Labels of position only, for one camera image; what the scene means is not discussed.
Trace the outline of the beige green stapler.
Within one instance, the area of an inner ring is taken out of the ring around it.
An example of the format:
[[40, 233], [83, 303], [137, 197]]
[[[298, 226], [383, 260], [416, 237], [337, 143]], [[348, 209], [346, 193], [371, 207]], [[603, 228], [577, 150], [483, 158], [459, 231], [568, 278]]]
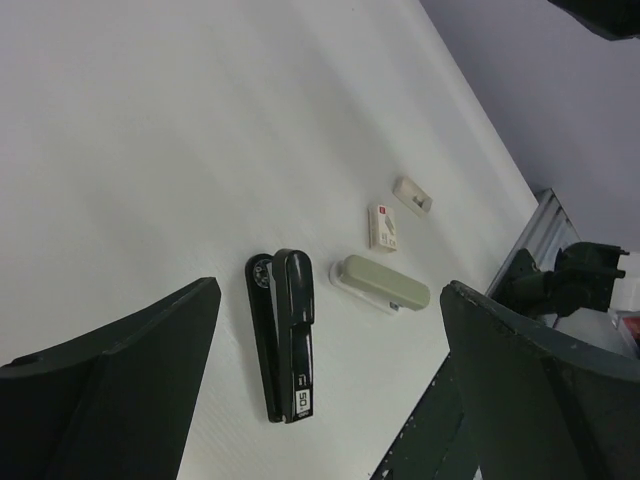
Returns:
[[431, 300], [425, 284], [359, 255], [333, 263], [329, 280], [333, 286], [388, 315], [397, 315], [402, 310], [423, 310]]

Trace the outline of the black stapler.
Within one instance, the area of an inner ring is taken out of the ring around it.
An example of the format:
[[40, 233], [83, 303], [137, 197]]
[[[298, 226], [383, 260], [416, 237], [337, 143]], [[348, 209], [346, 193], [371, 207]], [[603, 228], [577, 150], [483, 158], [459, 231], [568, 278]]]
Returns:
[[245, 280], [268, 420], [313, 415], [315, 295], [309, 256], [294, 249], [258, 254]]

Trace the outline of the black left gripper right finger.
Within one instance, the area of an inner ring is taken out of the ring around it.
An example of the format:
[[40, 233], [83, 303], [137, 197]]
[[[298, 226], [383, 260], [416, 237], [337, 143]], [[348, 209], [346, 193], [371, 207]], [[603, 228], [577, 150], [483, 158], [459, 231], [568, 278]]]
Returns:
[[450, 352], [377, 479], [635, 479], [639, 363], [454, 281]]

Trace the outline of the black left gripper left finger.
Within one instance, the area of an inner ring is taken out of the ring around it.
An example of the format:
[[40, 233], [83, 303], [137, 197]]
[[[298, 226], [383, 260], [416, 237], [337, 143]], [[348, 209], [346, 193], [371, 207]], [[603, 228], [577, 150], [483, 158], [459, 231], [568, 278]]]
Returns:
[[1, 369], [5, 479], [174, 479], [221, 301], [212, 277]]

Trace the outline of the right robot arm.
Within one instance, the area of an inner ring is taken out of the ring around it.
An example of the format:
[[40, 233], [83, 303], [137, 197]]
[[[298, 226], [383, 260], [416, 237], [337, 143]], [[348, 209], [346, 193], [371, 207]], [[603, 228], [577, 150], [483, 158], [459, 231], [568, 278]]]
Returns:
[[606, 312], [614, 283], [626, 276], [619, 267], [630, 253], [618, 246], [577, 242], [560, 249], [554, 268], [541, 270], [529, 250], [516, 252], [493, 299], [529, 318], [568, 317], [580, 309]]

